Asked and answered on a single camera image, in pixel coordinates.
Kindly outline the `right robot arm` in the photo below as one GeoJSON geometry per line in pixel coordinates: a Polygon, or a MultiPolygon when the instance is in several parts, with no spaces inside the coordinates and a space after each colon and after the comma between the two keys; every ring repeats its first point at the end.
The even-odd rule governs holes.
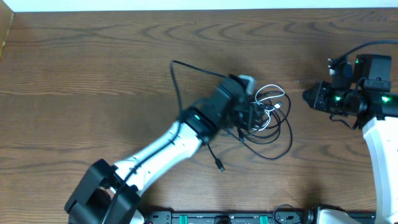
{"type": "Polygon", "coordinates": [[[331,83],[319,82],[303,92],[314,110],[354,116],[371,156],[376,188],[375,223],[397,223],[397,95],[391,93],[392,59],[360,54],[350,64],[345,56],[328,61],[331,83]]]}

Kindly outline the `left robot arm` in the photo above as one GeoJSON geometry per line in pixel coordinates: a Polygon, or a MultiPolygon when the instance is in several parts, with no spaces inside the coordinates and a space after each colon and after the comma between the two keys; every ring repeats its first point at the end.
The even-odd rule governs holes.
{"type": "Polygon", "coordinates": [[[222,79],[215,92],[183,110],[169,130],[137,154],[109,165],[96,161],[65,204],[71,223],[145,223],[139,210],[144,192],[179,162],[192,157],[222,128],[251,126],[248,99],[256,81],[222,79]]]}

